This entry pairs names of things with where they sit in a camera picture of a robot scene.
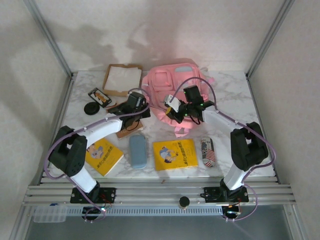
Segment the american flag can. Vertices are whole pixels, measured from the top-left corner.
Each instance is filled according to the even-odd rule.
[[[203,137],[201,139],[201,151],[203,164],[211,168],[216,164],[216,154],[214,142],[210,137]]]

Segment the metal frame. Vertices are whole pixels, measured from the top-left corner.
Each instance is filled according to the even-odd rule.
[[[52,34],[50,33],[44,18],[42,17],[42,14],[40,10],[37,7],[37,4],[34,0],[23,0],[25,6],[28,8],[29,12],[31,13],[35,23],[43,33],[45,39],[47,40],[49,46],[52,49],[53,54],[55,55],[56,59],[60,63],[61,67],[63,68],[65,74],[71,79],[73,73],[71,72],[67,61],[65,60],[63,54],[61,53],[57,43],[55,42],[54,38],[52,37]]]
[[[205,203],[200,197],[204,187],[218,187],[221,178],[96,178],[101,187],[117,188],[114,206],[176,206],[182,196],[190,199],[191,206],[223,206],[226,203]],[[260,205],[295,204],[289,184],[278,184],[276,177],[249,177],[247,183],[258,195]],[[67,179],[51,180],[44,174],[41,184],[29,186],[23,199],[24,206],[87,206],[70,203],[73,185]],[[255,197],[248,189],[249,203],[255,205]]]
[[[255,73],[257,70],[259,64],[261,63],[262,59],[264,58],[270,44],[272,43],[273,39],[275,38],[279,28],[281,27],[283,21],[285,20],[288,12],[290,11],[291,6],[294,4],[295,0],[285,0],[276,15],[269,31],[267,32],[266,36],[264,37],[264,40],[256,53],[253,62],[251,63],[247,73],[246,77],[248,81],[250,80],[251,76]]]
[[[77,74],[74,74],[72,76],[71,80],[68,80],[67,86],[66,86],[65,92],[64,92],[64,97],[62,98],[62,101],[60,102],[60,104],[58,104],[58,107],[57,107],[58,111],[56,113],[57,117],[56,117],[56,120],[54,121],[55,123],[54,123],[53,131],[51,134],[50,144],[53,143],[53,141],[56,137],[56,134],[57,134],[59,128],[61,127],[63,120],[65,119],[66,111],[67,111],[68,104],[69,104],[69,99],[70,99],[71,92],[72,92],[72,89],[75,84],[76,77],[77,77]],[[41,159],[44,159],[46,154],[47,154],[47,151],[43,152]],[[33,177],[33,180],[31,181],[30,185],[38,185],[40,183],[41,178],[42,178],[43,172],[44,172],[44,162],[41,161],[39,163],[39,167]]]
[[[73,73],[71,72],[65,58],[59,50],[58,45],[54,41],[50,31],[48,30],[35,1],[23,1],[32,14],[35,23],[38,25],[44,37],[48,41],[63,70],[71,80],[65,93],[65,97],[63,98],[62,108],[58,114],[58,119],[54,127],[54,133],[56,133],[64,119],[64,115],[68,106],[70,93],[74,83],[74,80],[72,80]],[[258,68],[293,3],[294,0],[285,0],[283,2],[281,9],[279,10],[270,30],[260,46],[259,51],[257,52],[249,70],[246,73],[248,82]],[[259,112],[253,95],[252,98],[259,117]],[[39,181],[37,180],[34,182],[34,184],[41,184],[30,185],[27,189],[22,207],[19,211],[9,240],[20,240],[26,237],[29,223],[33,213],[35,212],[36,206],[48,206],[51,203],[58,203],[60,205],[68,206],[68,208],[80,208],[85,206],[85,204],[69,203],[73,186],[67,182],[65,178],[54,181],[47,178],[46,175],[42,173],[41,167],[38,176],[35,178]],[[218,186],[220,178],[155,178],[148,179],[148,182],[146,182],[143,178],[97,178],[96,180],[101,183],[102,187],[117,188],[114,206],[119,208],[130,208],[131,206],[134,206],[135,208],[139,206],[151,207],[154,205],[169,208],[171,206],[177,206],[181,196],[189,197],[190,206],[195,208],[223,205],[222,203],[209,203],[208,205],[208,203],[205,203],[204,198],[200,197],[200,193],[203,192],[203,187]],[[276,177],[249,177],[247,182],[257,192],[260,205],[276,204],[284,206],[284,211],[294,240],[307,239],[303,225],[301,224],[300,215],[296,208],[296,201],[290,185],[279,184]],[[249,203],[246,203],[246,205],[254,205],[255,199],[250,190],[248,190],[248,194]]]
[[[258,120],[259,120],[259,123],[260,123],[260,127],[261,127],[262,134],[263,134],[263,136],[265,137],[265,139],[268,140],[268,137],[267,137],[267,134],[266,134],[266,131],[265,131],[265,128],[264,128],[262,119],[261,119],[260,114],[259,114],[258,105],[257,105],[256,99],[254,98],[254,93],[253,93],[253,90],[252,90],[251,83],[250,83],[250,81],[248,80],[248,78],[247,78],[246,80],[247,80],[247,84],[248,84],[248,87],[249,87],[249,90],[250,90],[250,94],[251,94],[251,96],[252,96],[254,109],[255,109],[255,111],[256,111],[256,113],[257,113],[257,117],[258,117]],[[281,179],[280,179],[280,177],[279,177],[279,175],[278,175],[277,167],[276,167],[275,164],[273,164],[272,166],[273,166],[273,169],[274,169],[274,171],[275,171],[275,176],[276,176],[276,178],[277,178],[277,181],[278,181],[279,184],[281,184]]]
[[[305,227],[302,223],[300,213],[298,211],[298,206],[294,205],[284,205],[284,213],[291,231],[293,240],[307,240],[307,233]]]

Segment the white wall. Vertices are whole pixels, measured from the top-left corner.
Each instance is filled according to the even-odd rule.
[[[246,71],[282,0],[37,0],[73,71],[192,59]]]
[[[6,240],[48,149],[66,75],[22,0],[1,1],[0,56],[0,239]]]
[[[319,239],[320,1],[296,0],[251,79],[278,174],[291,183],[310,239]]]

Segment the american flag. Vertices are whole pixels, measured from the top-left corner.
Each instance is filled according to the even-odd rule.
[[[205,158],[209,160],[208,162],[206,162],[206,163],[204,164],[206,167],[212,167],[211,161],[213,161],[214,163],[216,162],[216,154],[215,154],[215,152],[212,151],[211,149],[208,149],[208,150],[206,151]]]

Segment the cartoon illustration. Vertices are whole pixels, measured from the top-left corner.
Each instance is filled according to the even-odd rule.
[[[172,163],[172,161],[176,160],[177,156],[179,155],[178,152],[170,150],[165,146],[162,147],[162,149],[159,151],[159,154],[164,159],[164,162],[167,164]]]
[[[95,92],[93,94],[98,100],[100,100],[103,104],[107,102],[107,100],[105,99],[105,97],[100,94],[99,92]]]
[[[100,159],[104,154],[104,148],[102,146],[99,146],[98,149],[96,149],[96,145],[92,144],[87,148],[87,151],[90,153],[91,157],[94,159]]]

